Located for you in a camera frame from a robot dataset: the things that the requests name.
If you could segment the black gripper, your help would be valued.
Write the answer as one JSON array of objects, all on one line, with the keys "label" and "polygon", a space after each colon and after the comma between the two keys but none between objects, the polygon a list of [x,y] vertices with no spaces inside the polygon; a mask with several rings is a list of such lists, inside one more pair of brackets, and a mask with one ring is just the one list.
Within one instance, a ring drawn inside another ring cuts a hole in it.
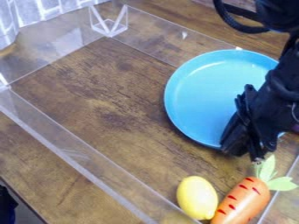
[{"label": "black gripper", "polygon": [[220,136],[220,150],[251,161],[277,150],[278,136],[299,123],[299,85],[286,79],[287,72],[271,70],[259,90],[245,86],[235,98],[237,112]]}]

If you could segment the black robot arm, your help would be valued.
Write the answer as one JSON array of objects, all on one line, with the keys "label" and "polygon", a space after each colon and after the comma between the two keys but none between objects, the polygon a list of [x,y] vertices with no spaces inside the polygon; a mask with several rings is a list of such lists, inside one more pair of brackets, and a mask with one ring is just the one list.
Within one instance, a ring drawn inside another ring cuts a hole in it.
[{"label": "black robot arm", "polygon": [[279,135],[299,127],[299,0],[255,0],[257,10],[247,16],[257,19],[259,26],[239,23],[223,0],[212,2],[220,18],[239,32],[289,35],[263,85],[247,84],[235,98],[237,112],[219,140],[225,153],[238,157],[249,154],[259,162],[277,150]]}]

